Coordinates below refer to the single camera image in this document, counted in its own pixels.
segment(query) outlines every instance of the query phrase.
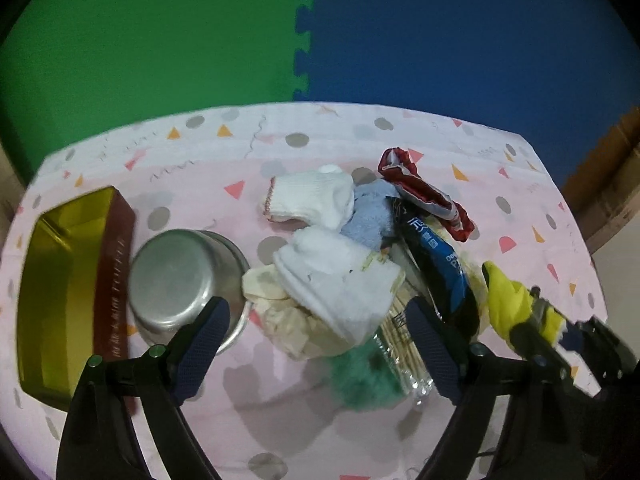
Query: blue foam mat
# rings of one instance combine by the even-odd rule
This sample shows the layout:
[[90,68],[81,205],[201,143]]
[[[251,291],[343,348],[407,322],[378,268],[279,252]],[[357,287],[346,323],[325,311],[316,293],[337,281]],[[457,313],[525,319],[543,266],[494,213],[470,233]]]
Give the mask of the blue foam mat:
[[522,134],[562,185],[640,103],[640,48],[607,0],[314,0],[296,100],[413,108]]

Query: metal screw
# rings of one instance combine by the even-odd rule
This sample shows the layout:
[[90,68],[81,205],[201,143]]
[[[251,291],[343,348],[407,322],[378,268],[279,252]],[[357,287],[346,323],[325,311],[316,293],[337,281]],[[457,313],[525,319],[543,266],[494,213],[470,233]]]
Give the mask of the metal screw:
[[488,348],[486,346],[484,346],[482,343],[473,343],[469,349],[471,350],[471,353],[475,356],[478,357],[483,357],[485,355],[487,355],[488,352]]
[[97,365],[99,365],[101,362],[102,362],[102,357],[99,356],[98,354],[92,355],[86,361],[87,365],[89,365],[89,367],[91,368],[97,367]]
[[542,357],[542,355],[540,354],[535,354],[533,356],[533,362],[535,362],[535,364],[537,364],[540,367],[545,367],[546,366],[546,359]]
[[149,354],[149,356],[153,357],[154,359],[157,359],[162,354],[164,354],[165,351],[166,351],[166,346],[164,346],[164,345],[153,345],[149,349],[148,354]]

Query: blue towel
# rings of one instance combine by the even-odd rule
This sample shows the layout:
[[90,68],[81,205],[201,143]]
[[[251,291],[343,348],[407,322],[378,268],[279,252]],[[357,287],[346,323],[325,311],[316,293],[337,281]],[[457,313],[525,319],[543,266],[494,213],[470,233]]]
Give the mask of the blue towel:
[[383,237],[395,234],[394,216],[386,197],[399,197],[398,192],[393,184],[381,179],[357,186],[353,193],[353,216],[340,234],[369,249],[379,251]]

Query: gray dot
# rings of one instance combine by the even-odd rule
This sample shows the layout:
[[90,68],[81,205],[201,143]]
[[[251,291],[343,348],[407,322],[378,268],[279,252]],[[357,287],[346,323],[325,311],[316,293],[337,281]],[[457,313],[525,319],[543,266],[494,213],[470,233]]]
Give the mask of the gray dot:
[[300,132],[289,134],[284,140],[286,140],[287,144],[292,148],[304,148],[309,143],[309,137]]
[[351,171],[351,177],[353,178],[353,183],[356,186],[360,186],[361,184],[370,184],[378,179],[376,174],[369,168],[356,168]]
[[373,123],[380,128],[380,130],[393,130],[394,126],[384,117],[378,117]]
[[489,468],[491,467],[491,462],[494,461],[493,455],[481,456],[478,461],[478,471],[481,475],[489,474]]
[[502,209],[505,213],[511,214],[511,204],[507,202],[507,199],[503,196],[495,197],[495,203],[497,203],[498,207]]
[[156,207],[146,219],[146,226],[152,231],[159,231],[167,224],[170,217],[171,211],[168,208]]
[[283,166],[280,160],[267,160],[260,167],[260,174],[264,178],[271,178],[272,176],[281,176],[287,173],[286,168]]
[[376,131],[368,124],[356,124],[353,127],[353,135],[356,139],[373,139]]
[[556,221],[553,219],[551,215],[546,216],[546,221],[549,222],[549,225],[551,226],[552,229],[558,228],[558,226],[556,225]]
[[191,397],[191,399],[187,399],[187,402],[193,402],[194,400],[201,399],[203,395],[204,395],[204,383],[200,385],[200,387],[198,388],[198,392],[193,397]]
[[229,108],[229,110],[221,115],[225,121],[235,121],[239,116],[240,111],[237,108]]
[[273,453],[258,453],[248,465],[249,470],[262,480],[280,480],[289,472],[284,460]]
[[258,244],[256,252],[258,259],[265,265],[273,263],[273,253],[279,248],[287,245],[287,241],[280,236],[267,236]]
[[474,230],[471,231],[471,234],[469,235],[469,239],[478,240],[479,237],[480,237],[480,229],[476,224],[474,224]]
[[47,421],[47,426],[49,427],[51,436],[56,440],[60,440],[60,435],[58,434],[58,430],[56,429],[56,427],[53,425],[53,421],[48,416],[46,416],[44,419]]
[[197,127],[202,126],[203,122],[204,122],[204,117],[203,116],[194,115],[193,117],[190,117],[189,119],[187,119],[187,122],[185,122],[184,125],[187,128],[190,128],[191,130],[194,130]]

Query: pink tablecloth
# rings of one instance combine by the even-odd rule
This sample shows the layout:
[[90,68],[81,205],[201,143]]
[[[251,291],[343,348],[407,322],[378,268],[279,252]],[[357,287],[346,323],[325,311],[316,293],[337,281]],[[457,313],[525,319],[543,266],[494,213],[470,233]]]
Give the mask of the pink tablecloth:
[[[53,478],[65,414],[24,394],[15,359],[15,311],[25,250],[37,217],[81,193],[116,186],[136,210],[134,251],[161,230],[209,229],[234,241],[252,266],[270,261],[290,226],[258,210],[275,174],[334,162],[356,182],[373,178],[385,148],[410,150],[420,174],[464,205],[476,224],[456,249],[491,259],[514,280],[542,288],[570,319],[606,318],[596,273],[574,218],[520,136],[398,108],[274,104],[212,108],[133,124],[48,157],[29,186],[0,267],[0,421],[43,478]],[[130,320],[129,347],[146,345]],[[511,355],[489,328],[496,353]],[[576,356],[568,355],[572,364]],[[577,383],[595,388],[584,367]],[[415,409],[354,413],[331,398],[318,362],[293,362],[253,324],[217,357],[183,413],[225,479],[413,479],[452,405],[432,393]],[[499,417],[486,438],[495,445]],[[153,475],[166,472],[142,410],[134,418]],[[481,477],[476,463],[473,476]]]

